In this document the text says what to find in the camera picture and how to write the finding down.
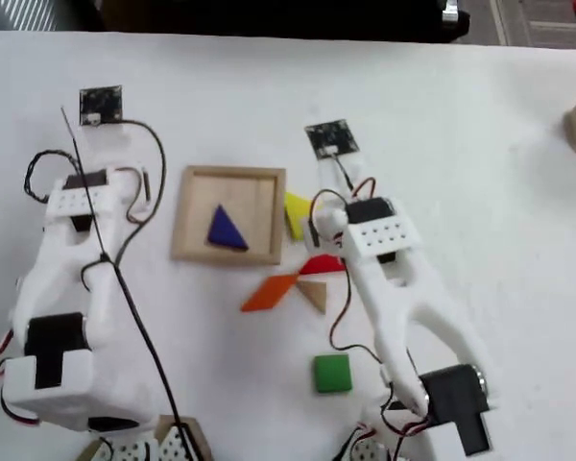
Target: wooden box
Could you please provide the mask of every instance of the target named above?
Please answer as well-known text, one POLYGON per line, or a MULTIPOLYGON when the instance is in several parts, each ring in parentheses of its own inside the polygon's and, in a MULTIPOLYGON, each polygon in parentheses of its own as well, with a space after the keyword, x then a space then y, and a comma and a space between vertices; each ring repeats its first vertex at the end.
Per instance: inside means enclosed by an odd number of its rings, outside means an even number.
POLYGON ((223 264, 279 264, 283 235, 283 169, 189 166, 181 180, 173 259, 223 264), (246 252, 209 245, 221 205, 248 243, 246 252))

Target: tan triangle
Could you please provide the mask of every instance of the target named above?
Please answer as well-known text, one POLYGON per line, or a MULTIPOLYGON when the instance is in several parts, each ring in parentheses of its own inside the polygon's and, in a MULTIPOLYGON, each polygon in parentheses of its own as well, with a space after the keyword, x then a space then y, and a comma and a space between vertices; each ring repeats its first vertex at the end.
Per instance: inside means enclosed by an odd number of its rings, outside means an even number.
POLYGON ((297 288, 320 312, 326 313, 326 283, 323 281, 297 281, 297 288))

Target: white table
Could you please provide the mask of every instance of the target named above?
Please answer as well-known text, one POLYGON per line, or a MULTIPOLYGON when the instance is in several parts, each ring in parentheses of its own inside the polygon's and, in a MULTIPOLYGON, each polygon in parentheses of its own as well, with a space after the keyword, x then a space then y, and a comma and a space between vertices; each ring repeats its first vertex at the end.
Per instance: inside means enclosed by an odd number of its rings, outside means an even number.
MULTIPOLYGON (((0 33, 0 335, 14 280, 41 238, 43 208, 21 190, 28 161, 70 149, 60 105, 76 121, 79 89, 100 85, 123 85, 126 116, 164 141, 165 202, 125 273, 180 411, 199 419, 217 459, 328 459, 382 390, 375 365, 354 352, 352 393, 312 392, 310 360, 329 352, 345 296, 340 275, 324 278, 326 317, 297 291, 271 313, 239 312, 264 276, 298 265, 301 245, 286 241, 276 268, 168 258, 186 164, 285 167, 289 190, 312 195, 321 171, 303 127, 338 118, 407 205, 502 369, 511 459, 576 459, 576 155, 560 128, 576 102, 576 51, 0 33)), ((156 164, 145 133, 110 130, 78 132, 85 158, 127 153, 156 164)), ((36 187, 67 172, 54 164, 38 169, 36 187)), ((338 341, 370 343, 370 332, 356 300, 338 341)), ((414 337, 422 371, 448 364, 431 338, 414 337)), ((0 459, 73 459, 87 440, 19 427, 0 412, 0 459)))

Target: green block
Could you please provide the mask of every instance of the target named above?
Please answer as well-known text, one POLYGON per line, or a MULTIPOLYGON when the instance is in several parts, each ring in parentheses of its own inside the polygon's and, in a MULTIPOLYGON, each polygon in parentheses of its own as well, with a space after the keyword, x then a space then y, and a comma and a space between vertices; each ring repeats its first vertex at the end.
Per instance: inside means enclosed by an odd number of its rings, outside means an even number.
POLYGON ((349 356, 346 353, 314 357, 314 382, 320 394, 352 390, 349 356))

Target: blue triangle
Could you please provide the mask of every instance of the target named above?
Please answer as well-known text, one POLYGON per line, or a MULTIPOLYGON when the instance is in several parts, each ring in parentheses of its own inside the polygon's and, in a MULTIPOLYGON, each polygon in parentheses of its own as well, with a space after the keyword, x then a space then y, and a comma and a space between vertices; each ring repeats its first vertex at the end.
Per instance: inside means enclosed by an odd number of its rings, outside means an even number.
POLYGON ((214 245, 230 247, 236 250, 249 249, 248 244, 241 236, 241 232, 237 230, 221 205, 218 205, 215 210, 207 240, 214 245))

